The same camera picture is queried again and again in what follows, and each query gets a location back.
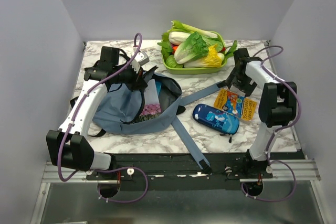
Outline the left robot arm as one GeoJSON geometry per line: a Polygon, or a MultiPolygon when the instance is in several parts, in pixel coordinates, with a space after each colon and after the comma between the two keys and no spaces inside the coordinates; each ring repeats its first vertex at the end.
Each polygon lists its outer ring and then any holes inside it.
{"type": "Polygon", "coordinates": [[[113,84],[125,85],[131,91],[146,87],[143,69],[134,57],[129,58],[122,49],[103,46],[100,59],[85,69],[80,95],[69,115],[59,129],[47,133],[53,165],[83,172],[98,169],[104,179],[116,175],[112,156],[95,152],[86,140],[94,114],[113,84]]]}

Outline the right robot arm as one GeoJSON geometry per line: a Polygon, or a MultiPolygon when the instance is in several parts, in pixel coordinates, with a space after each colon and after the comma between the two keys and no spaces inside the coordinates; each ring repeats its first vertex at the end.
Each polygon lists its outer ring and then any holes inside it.
{"type": "Polygon", "coordinates": [[[227,88],[235,87],[246,97],[256,87],[262,89],[258,115],[260,126],[241,165],[242,173],[249,178],[265,171],[269,165],[270,150],[279,131],[291,127],[300,113],[297,86],[287,82],[265,67],[265,60],[251,57],[246,48],[234,52],[235,66],[224,81],[227,88]]]}

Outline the orange blue children's book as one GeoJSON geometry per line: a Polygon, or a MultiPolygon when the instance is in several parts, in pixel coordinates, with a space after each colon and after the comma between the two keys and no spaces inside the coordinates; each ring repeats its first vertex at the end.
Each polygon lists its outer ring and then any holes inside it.
{"type": "Polygon", "coordinates": [[[220,109],[245,122],[250,122],[255,115],[257,102],[221,88],[214,102],[214,108],[220,109]]]}

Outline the blue student backpack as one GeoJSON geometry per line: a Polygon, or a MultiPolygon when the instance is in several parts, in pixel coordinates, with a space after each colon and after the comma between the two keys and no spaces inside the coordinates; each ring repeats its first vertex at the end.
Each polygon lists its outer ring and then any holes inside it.
{"type": "Polygon", "coordinates": [[[113,113],[106,118],[113,132],[123,134],[147,134],[162,130],[173,124],[178,109],[204,98],[219,90],[218,84],[211,85],[184,98],[179,84],[171,78],[155,74],[155,68],[144,72],[134,58],[126,54],[127,60],[117,66],[119,48],[107,48],[108,56],[101,56],[94,66],[87,68],[82,91],[73,105],[65,124],[70,133],[85,136],[98,106],[114,84],[112,90],[113,113]]]}

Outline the teal blue book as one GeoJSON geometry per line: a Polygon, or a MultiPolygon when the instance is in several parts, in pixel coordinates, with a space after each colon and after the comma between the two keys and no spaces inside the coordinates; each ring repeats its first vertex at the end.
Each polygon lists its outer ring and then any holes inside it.
{"type": "Polygon", "coordinates": [[[156,82],[155,82],[155,86],[156,86],[157,94],[158,94],[158,96],[159,96],[159,95],[160,95],[161,88],[162,88],[162,83],[161,83],[160,81],[156,81],[156,82]]]}

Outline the blue dinosaur pencil case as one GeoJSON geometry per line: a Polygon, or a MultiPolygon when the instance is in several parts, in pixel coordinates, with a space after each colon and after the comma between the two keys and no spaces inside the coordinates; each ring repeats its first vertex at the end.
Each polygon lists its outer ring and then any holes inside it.
{"type": "Polygon", "coordinates": [[[239,129],[238,118],[206,104],[198,104],[192,117],[196,122],[226,135],[234,135],[239,129]]]}

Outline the designer fate flower book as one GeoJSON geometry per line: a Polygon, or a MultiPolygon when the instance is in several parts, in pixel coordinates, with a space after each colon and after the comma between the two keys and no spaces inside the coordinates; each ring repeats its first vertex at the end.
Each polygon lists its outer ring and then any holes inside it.
{"type": "Polygon", "coordinates": [[[159,96],[157,95],[155,80],[151,79],[144,91],[144,108],[139,116],[139,121],[148,121],[161,114],[159,96]]]}

